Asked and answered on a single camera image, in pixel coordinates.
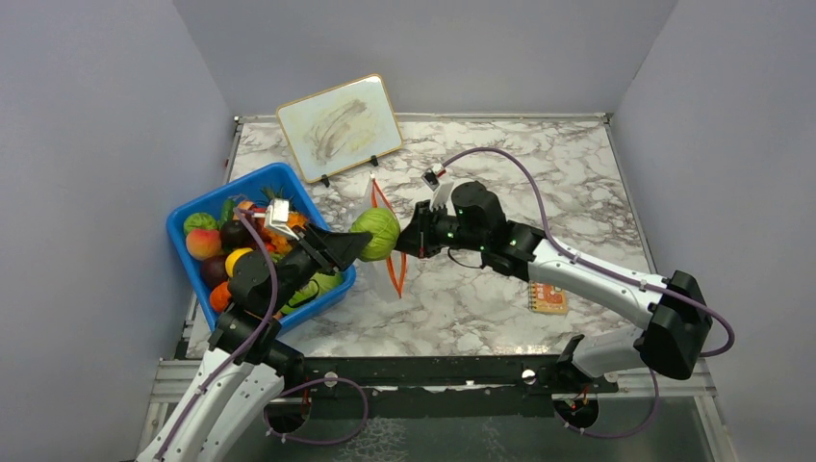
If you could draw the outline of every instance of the peach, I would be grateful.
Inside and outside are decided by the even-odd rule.
[[[198,261],[215,257],[221,252],[221,237],[217,229],[193,229],[185,243],[192,258]]]

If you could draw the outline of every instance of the metal bolt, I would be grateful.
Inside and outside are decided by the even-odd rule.
[[[534,384],[535,378],[535,372],[532,369],[525,369],[524,372],[522,372],[522,380],[527,385]]]
[[[329,371],[329,372],[326,373],[326,375],[324,375],[324,377],[326,377],[326,378],[337,378],[337,375],[335,373]],[[325,382],[325,384],[326,384],[327,387],[332,388],[335,385],[337,385],[337,382],[335,382],[334,380],[328,380],[328,381]]]

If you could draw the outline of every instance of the orange notebook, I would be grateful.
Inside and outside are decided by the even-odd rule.
[[[533,282],[530,283],[529,291],[531,311],[549,315],[566,315],[567,311],[569,311],[567,308],[567,293],[562,289],[550,284]]]

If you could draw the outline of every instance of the dark purple fruit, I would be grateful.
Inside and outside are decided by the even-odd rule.
[[[201,269],[199,270],[201,279],[204,280],[204,284],[206,284],[210,290],[229,279],[227,276],[226,261],[226,255],[216,255],[201,262]]]
[[[231,219],[222,224],[219,234],[221,236],[221,246],[224,248],[246,247],[252,242],[252,235],[249,234],[249,230],[236,219]]]

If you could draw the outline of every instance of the table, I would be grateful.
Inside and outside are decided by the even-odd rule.
[[[535,176],[553,234],[582,252],[624,267],[649,266],[626,197],[605,125],[598,120],[427,119],[401,120],[405,144],[380,158],[306,185],[334,230],[347,230],[349,208],[362,200],[374,172],[404,226],[413,204],[430,197],[421,173],[433,163],[476,146],[516,155]],[[243,125],[231,179],[273,162],[295,165],[275,122]],[[476,154],[451,166],[457,183],[476,179],[497,194],[509,219],[539,224],[530,186],[517,168],[495,154]],[[465,264],[478,256],[457,252]],[[527,284],[489,269],[459,267],[442,254],[409,258],[408,295],[386,303],[358,271],[345,300],[281,337],[307,356],[492,355],[560,352],[577,334],[599,334],[627,325],[620,316],[568,295],[569,313],[527,309]],[[198,317],[188,357],[206,348],[208,331]]]

